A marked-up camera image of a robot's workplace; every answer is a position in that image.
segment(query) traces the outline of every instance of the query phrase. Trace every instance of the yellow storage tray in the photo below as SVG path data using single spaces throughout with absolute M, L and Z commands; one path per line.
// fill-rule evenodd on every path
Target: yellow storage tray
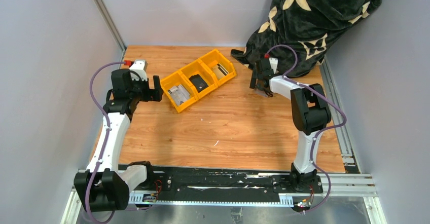
M 228 72 L 222 78 L 217 78 L 217 75 L 213 72 L 212 68 L 215 68 L 218 64 Z M 201 78 L 207 83 L 207 88 L 198 92 L 197 88 L 191 83 L 189 78 L 194 75 L 200 75 Z M 170 102 L 178 113 L 182 112 L 185 108 L 191 106 L 199 99 L 203 98 L 219 86 L 225 84 L 237 75 L 233 63 L 230 62 L 218 49 L 214 49 L 200 58 L 194 60 L 190 64 L 182 67 L 173 74 L 162 79 L 160 84 L 164 93 L 169 98 Z M 190 99 L 177 106 L 175 101 L 169 94 L 169 90 L 173 86 L 182 85 L 190 94 Z

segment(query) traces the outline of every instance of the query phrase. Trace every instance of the wooden floor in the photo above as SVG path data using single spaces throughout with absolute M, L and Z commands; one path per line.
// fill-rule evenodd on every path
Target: wooden floor
M 156 74 L 162 79 L 213 48 L 129 46 L 124 59 L 146 59 L 149 78 Z M 180 114 L 165 95 L 161 102 L 141 102 L 125 136 L 120 163 L 290 170 L 298 140 L 290 101 L 256 95 L 249 88 L 251 70 L 230 56 L 232 48 L 218 49 L 234 63 L 237 77 Z M 319 68 L 298 81 L 322 84 Z M 322 136 L 317 163 L 326 171 L 344 172 L 334 130 Z

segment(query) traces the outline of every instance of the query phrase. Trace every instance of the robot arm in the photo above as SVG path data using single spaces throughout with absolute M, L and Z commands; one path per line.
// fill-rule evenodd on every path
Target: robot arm
M 299 130 L 299 142 L 296 158 L 291 165 L 290 184 L 300 189 L 316 180 L 316 169 L 311 161 L 316 159 L 320 136 L 314 148 L 312 142 L 317 132 L 327 126 L 331 120 L 328 104 L 298 84 L 286 81 L 282 76 L 275 76 L 278 60 L 265 58 L 256 64 L 253 70 L 250 88 L 265 91 L 267 95 L 277 93 L 289 99 L 292 104 L 293 122 Z M 319 84 L 308 85 L 324 95 Z
M 105 140 L 105 134 L 100 135 L 96 151 L 86 168 L 85 173 L 77 173 L 74 185 L 81 199 L 85 202 L 85 192 L 90 175 L 94 172 L 96 163 L 100 166 L 90 190 L 91 211 L 124 210 L 128 205 L 129 193 L 138 185 L 151 186 L 153 171 L 149 162 L 130 164 L 126 171 L 118 174 L 118 159 L 125 133 L 130 126 L 133 113 L 140 101 L 161 101 L 163 91 L 158 76 L 154 76 L 154 89 L 149 88 L 145 60 L 136 60 L 129 69 L 117 69 L 112 72 L 112 89 L 106 96 L 103 109 L 110 120 L 107 125 L 103 118 L 103 129 L 110 130 L 104 153 L 99 155 Z

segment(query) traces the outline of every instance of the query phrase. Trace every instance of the gray wall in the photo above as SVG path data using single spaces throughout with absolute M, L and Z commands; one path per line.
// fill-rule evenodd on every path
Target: gray wall
M 120 51 L 93 0 L 0 0 L 0 14 L 0 223 L 59 223 L 101 123 L 90 77 Z
M 430 0 L 383 0 L 328 52 L 359 160 L 388 223 L 428 223 Z
M 244 46 L 271 0 L 103 0 L 128 45 Z

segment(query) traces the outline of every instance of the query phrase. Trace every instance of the purple cable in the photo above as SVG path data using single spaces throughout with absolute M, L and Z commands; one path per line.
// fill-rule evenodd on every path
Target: purple cable
M 311 209 L 307 210 L 307 211 L 309 212 L 309 211 L 315 210 L 316 208 L 318 208 L 319 206 L 321 206 L 325 201 L 327 201 L 327 199 L 329 198 L 329 195 L 330 195 L 330 191 L 331 191 L 331 189 L 332 189 L 332 182 L 331 182 L 331 180 L 330 180 L 330 176 L 329 176 L 329 174 L 328 174 L 327 172 L 325 172 L 324 170 L 322 170 L 320 167 L 318 167 L 318 165 L 317 165 L 317 164 L 315 163 L 315 161 L 313 160 L 313 151 L 314 151 L 314 149 L 315 149 L 316 140 L 318 139 L 318 137 L 319 137 L 319 136 L 320 136 L 324 131 L 329 130 L 329 129 L 334 129 L 334 128 L 338 128 L 338 127 L 342 127 L 342 126 L 344 126 L 344 125 L 346 124 L 346 114 L 345 114 L 345 113 L 344 113 L 344 112 L 343 112 L 343 111 L 342 111 L 342 110 L 341 110 L 337 105 L 335 105 L 334 103 L 332 103 L 332 102 L 331 102 L 330 100 L 328 100 L 325 96 L 321 95 L 320 93 L 318 93 L 317 91 L 315 91 L 315 90 L 314 90 L 314 89 L 312 89 L 311 87 L 309 87 L 309 86 L 307 86 L 307 85 L 304 85 L 304 84 L 302 84 L 302 83 L 296 82 L 296 81 L 294 81 L 294 80 L 292 80 L 292 79 L 288 78 L 288 77 L 286 76 L 286 74 L 288 74 L 289 72 L 291 72 L 291 71 L 296 67 L 296 65 L 297 65 L 297 63 L 298 63 L 297 53 L 296 53 L 296 51 L 294 51 L 294 49 L 293 49 L 292 47 L 290 47 L 290 46 L 288 46 L 288 45 L 284 45 L 284 44 L 279 44 L 279 45 L 276 45 L 276 46 L 271 47 L 271 48 L 267 51 L 267 53 L 266 53 L 266 54 L 269 54 L 273 49 L 275 49 L 275 48 L 277 48 L 277 47 L 284 47 L 284 48 L 288 48 L 288 49 L 290 49 L 290 50 L 293 52 L 294 57 L 295 57 L 295 59 L 296 59 L 296 61 L 294 62 L 293 67 L 291 67 L 289 70 L 287 70 L 285 73 L 283 73 L 282 78 L 283 78 L 284 80 L 288 81 L 288 82 L 294 83 L 294 84 L 296 84 L 296 85 L 299 85 L 299 86 L 302 86 L 302 87 L 304 87 L 304 88 L 308 89 L 308 90 L 309 90 L 309 91 L 311 91 L 313 94 L 317 95 L 317 97 L 321 98 L 321 99 L 322 99 L 322 100 L 324 100 L 326 103 L 328 103 L 330 106 L 332 106 L 336 111 L 338 111 L 338 112 L 340 113 L 340 115 L 341 115 L 341 116 L 342 116 L 342 118 L 343 118 L 342 123 L 337 124 L 337 125 L 333 125 L 333 126 L 328 126 L 328 127 L 325 127 L 325 128 L 323 128 L 323 129 L 319 130 L 319 131 L 315 134 L 315 137 L 312 139 L 312 146 L 311 146 L 311 149 L 310 149 L 310 160 L 311 160 L 311 162 L 312 162 L 312 165 L 313 165 L 317 170 L 319 170 L 320 172 L 322 172 L 322 173 L 327 177 L 327 181 L 329 182 L 329 188 L 327 189 L 327 194 L 326 194 L 326 196 L 323 198 L 323 200 L 322 200 L 320 203 L 318 203 L 317 205 L 315 205 L 313 208 L 311 208 Z
M 297 57 L 296 51 L 294 51 L 294 49 L 292 47 L 285 45 L 285 44 L 279 44 L 279 45 L 275 45 L 275 46 L 271 47 L 269 50 L 267 50 L 266 54 L 269 54 L 273 49 L 279 48 L 279 47 L 290 49 L 294 54 L 294 58 L 296 59 L 296 61 L 294 61 L 293 66 L 289 70 L 287 70 L 285 73 L 283 73 L 283 75 L 282 75 L 282 76 L 286 76 L 287 73 L 293 71 L 293 69 L 297 66 L 297 62 L 299 61 L 299 58 Z
M 111 121 L 109 120 L 108 114 L 103 110 L 103 107 L 97 102 L 97 100 L 95 99 L 94 93 L 93 93 L 93 83 L 94 83 L 94 79 L 97 76 L 97 74 L 104 68 L 109 67 L 111 65 L 115 65 L 115 64 L 124 64 L 125 62 L 113 62 L 113 63 L 108 63 L 103 65 L 102 67 L 100 67 L 91 77 L 91 81 L 90 81 L 90 95 L 91 98 L 93 99 L 95 105 L 98 107 L 98 109 L 101 111 L 101 113 L 103 113 L 103 116 L 106 118 L 106 125 L 109 127 L 111 125 Z M 101 150 L 100 150 L 100 155 L 98 156 L 98 160 L 101 160 L 103 158 L 103 153 L 104 153 L 104 149 L 106 148 L 106 143 L 108 142 L 108 138 L 109 138 L 109 132 L 110 129 L 107 128 L 106 129 L 106 135 L 104 136 L 104 141 L 103 144 L 101 145 Z M 91 221 L 97 224 L 105 224 L 108 223 L 109 221 L 111 221 L 112 217 L 114 217 L 114 213 L 115 211 L 112 211 L 112 214 L 109 216 L 109 218 L 105 221 L 98 221 L 93 214 L 91 213 L 91 209 L 90 209 L 90 191 L 91 191 L 91 186 L 94 182 L 94 178 L 95 175 L 98 171 L 98 168 L 100 166 L 100 162 L 97 162 L 95 164 L 93 173 L 91 174 L 90 180 L 88 182 L 88 186 L 87 186 L 87 190 L 85 191 L 85 209 L 88 213 L 88 216 L 90 217 Z

